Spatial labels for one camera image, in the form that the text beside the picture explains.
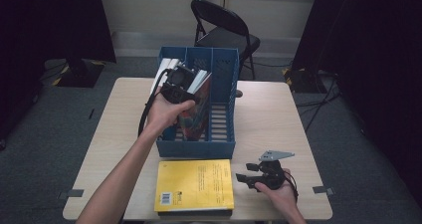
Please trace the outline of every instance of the book cover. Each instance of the book cover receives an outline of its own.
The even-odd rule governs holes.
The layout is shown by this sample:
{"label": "book cover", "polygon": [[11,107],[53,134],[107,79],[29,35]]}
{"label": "book cover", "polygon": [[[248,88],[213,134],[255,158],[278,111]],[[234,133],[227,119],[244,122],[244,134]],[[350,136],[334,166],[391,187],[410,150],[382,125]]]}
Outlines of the book cover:
{"label": "book cover", "polygon": [[199,140],[204,129],[208,127],[210,86],[211,74],[207,74],[194,94],[199,102],[193,108],[178,116],[178,123],[185,140]]}
{"label": "book cover", "polygon": [[160,161],[154,203],[159,215],[231,213],[234,197],[230,160]]}

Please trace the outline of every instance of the barcode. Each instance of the barcode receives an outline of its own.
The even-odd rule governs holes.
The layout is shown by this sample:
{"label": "barcode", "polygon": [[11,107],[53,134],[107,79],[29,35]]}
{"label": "barcode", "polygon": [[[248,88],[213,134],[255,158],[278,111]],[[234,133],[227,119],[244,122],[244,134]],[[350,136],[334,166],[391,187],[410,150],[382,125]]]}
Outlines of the barcode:
{"label": "barcode", "polygon": [[171,192],[161,192],[161,198],[160,198],[161,205],[170,205],[171,204]]}

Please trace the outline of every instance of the blue plastic crate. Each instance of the blue plastic crate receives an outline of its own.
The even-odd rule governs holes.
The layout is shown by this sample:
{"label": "blue plastic crate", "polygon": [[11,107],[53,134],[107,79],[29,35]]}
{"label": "blue plastic crate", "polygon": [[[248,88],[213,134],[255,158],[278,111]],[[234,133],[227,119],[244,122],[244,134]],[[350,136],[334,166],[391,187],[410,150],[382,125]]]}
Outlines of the blue plastic crate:
{"label": "blue plastic crate", "polygon": [[232,158],[235,148],[233,115],[239,76],[239,55],[236,49],[200,47],[162,47],[163,58],[179,59],[190,69],[212,72],[209,124],[198,141],[185,141],[181,130],[174,140],[159,139],[156,144],[161,157]]}

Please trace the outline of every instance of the table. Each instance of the table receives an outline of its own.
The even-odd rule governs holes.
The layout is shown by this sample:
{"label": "table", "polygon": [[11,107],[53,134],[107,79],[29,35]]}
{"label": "table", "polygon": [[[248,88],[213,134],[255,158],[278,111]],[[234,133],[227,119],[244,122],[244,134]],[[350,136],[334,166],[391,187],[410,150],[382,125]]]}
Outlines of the table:
{"label": "table", "polygon": [[[64,217],[76,220],[94,191],[136,140],[140,116],[153,79],[120,78],[111,91],[105,111],[94,134],[73,189],[82,197],[69,197]],[[243,92],[235,104],[236,147],[231,160],[235,209],[231,217],[158,217],[153,211],[158,162],[156,145],[139,175],[127,206],[125,220],[246,221],[281,220],[267,197],[236,180],[235,173],[247,171],[247,162],[259,163],[266,150],[291,151],[296,155],[281,160],[298,184],[298,206],[308,220],[326,220],[332,210],[322,186],[311,148],[289,87],[284,83],[238,82]]]}

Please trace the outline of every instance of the person's right arm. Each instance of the person's right arm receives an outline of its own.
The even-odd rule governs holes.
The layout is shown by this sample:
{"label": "person's right arm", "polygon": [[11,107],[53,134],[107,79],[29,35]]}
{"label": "person's right arm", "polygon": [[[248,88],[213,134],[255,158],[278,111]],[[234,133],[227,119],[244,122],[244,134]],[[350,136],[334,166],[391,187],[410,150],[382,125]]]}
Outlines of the person's right arm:
{"label": "person's right arm", "polygon": [[255,183],[255,187],[270,198],[274,207],[290,224],[307,223],[296,204],[293,187],[288,181],[285,181],[277,190],[271,190],[267,185],[261,182]]}

